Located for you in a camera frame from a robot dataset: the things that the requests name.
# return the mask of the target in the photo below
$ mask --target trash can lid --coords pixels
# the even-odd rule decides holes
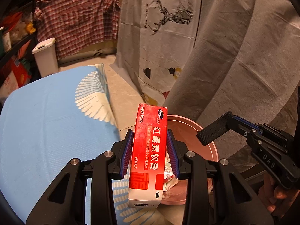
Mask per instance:
[[[44,40],[40,43],[38,43],[34,49],[32,50],[32,53],[37,53],[37,52],[40,52],[50,46],[52,46],[53,44],[55,43],[55,38],[50,38],[50,39],[47,39],[47,40]]]

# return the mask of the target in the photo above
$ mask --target red medicine box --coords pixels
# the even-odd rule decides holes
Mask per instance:
[[[129,207],[157,207],[162,199],[167,108],[139,104],[129,179]]]

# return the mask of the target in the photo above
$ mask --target front logo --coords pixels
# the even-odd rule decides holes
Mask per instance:
[[[164,113],[163,113],[162,109],[158,110],[158,116],[159,116],[160,119],[163,119]]]
[[[147,206],[148,204],[134,204],[134,206]]]

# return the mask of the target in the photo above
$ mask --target white trash can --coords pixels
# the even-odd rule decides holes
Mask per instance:
[[[50,38],[38,43],[32,50],[41,77],[59,71],[54,43],[55,38]]]

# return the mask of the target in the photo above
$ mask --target tile floor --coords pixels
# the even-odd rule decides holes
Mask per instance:
[[[81,61],[73,61],[61,64],[60,71],[80,66],[99,63],[104,64],[112,110],[117,121],[120,138],[124,139],[128,129],[134,130],[138,105],[144,103],[144,101],[142,97],[109,66],[114,63],[115,59],[115,55],[106,55]]]

